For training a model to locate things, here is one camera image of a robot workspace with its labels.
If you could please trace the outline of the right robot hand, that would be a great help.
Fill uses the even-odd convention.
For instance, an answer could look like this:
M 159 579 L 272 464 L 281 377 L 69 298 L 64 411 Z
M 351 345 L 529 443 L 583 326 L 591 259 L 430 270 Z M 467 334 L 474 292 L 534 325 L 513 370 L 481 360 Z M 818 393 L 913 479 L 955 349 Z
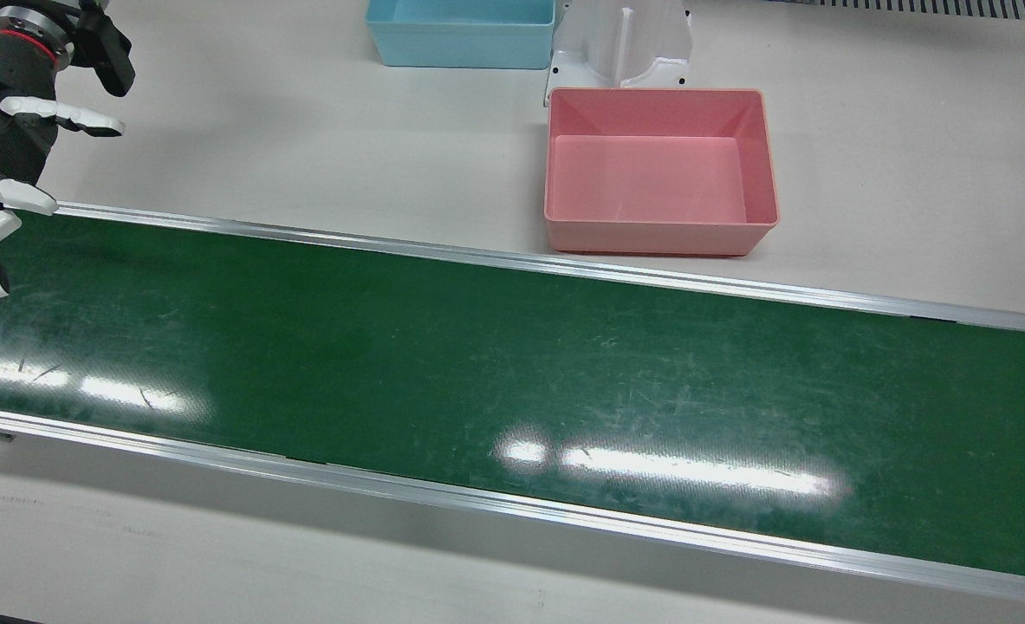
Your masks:
M 60 203 L 38 186 L 58 130 L 120 137 L 119 119 L 63 103 L 55 93 L 56 59 L 35 36 L 0 30 L 0 243 L 20 228 L 20 212 L 53 216 Z M 10 294 L 0 262 L 0 299 Z

